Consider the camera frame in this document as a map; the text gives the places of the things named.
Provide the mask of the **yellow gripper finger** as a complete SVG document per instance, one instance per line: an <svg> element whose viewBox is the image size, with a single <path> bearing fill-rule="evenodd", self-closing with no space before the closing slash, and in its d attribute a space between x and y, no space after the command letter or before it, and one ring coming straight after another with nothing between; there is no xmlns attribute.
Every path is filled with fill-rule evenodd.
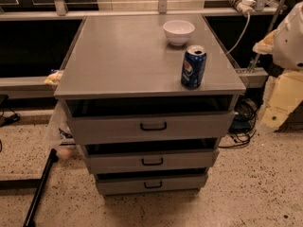
<svg viewBox="0 0 303 227"><path fill-rule="evenodd" d="M278 130L302 101L302 72L284 70L277 78L270 76L260 108L260 129L264 132Z"/></svg>

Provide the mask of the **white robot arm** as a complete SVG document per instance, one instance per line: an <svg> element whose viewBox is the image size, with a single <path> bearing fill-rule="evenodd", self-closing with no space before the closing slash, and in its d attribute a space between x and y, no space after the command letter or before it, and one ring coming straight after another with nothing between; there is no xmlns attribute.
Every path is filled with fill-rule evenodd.
<svg viewBox="0 0 303 227"><path fill-rule="evenodd" d="M257 129L277 131L303 101L303 2L297 3L277 29L256 43L253 51L271 54L283 69L267 79Z"/></svg>

